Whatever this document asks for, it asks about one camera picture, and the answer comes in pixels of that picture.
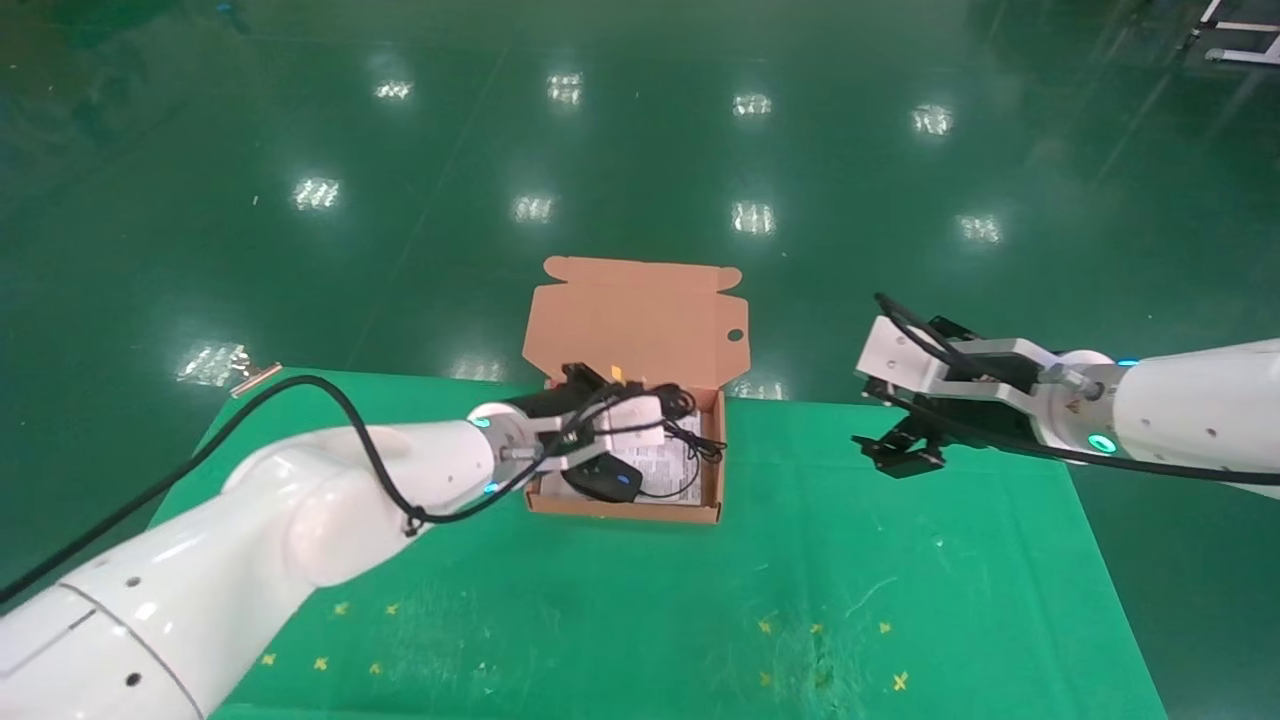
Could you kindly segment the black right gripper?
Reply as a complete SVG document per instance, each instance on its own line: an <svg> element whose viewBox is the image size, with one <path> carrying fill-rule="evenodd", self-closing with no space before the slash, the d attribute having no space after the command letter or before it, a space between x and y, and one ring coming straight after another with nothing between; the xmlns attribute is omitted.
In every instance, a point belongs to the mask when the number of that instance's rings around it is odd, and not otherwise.
<svg viewBox="0 0 1280 720"><path fill-rule="evenodd" d="M986 337L946 316L931 318L931 329L948 342ZM925 398L925 407L946 419L937 427L916 414L908 414L879 438L852 436L860 454L893 479L919 477L945 468L946 436L970 447L991 447L987 436L1039 445L1032 419L1006 404L973 398Z"/></svg>

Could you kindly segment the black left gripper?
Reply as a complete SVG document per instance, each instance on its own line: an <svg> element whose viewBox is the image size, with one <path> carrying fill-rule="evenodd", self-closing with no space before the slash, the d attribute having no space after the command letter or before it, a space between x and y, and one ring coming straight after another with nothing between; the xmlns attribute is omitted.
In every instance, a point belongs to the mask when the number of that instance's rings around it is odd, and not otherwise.
<svg viewBox="0 0 1280 720"><path fill-rule="evenodd" d="M607 379L585 363L566 363L561 370L564 375L561 386L507 398L506 405L530 419L573 416L590 405L593 396L616 396L626 389L625 382Z"/></svg>

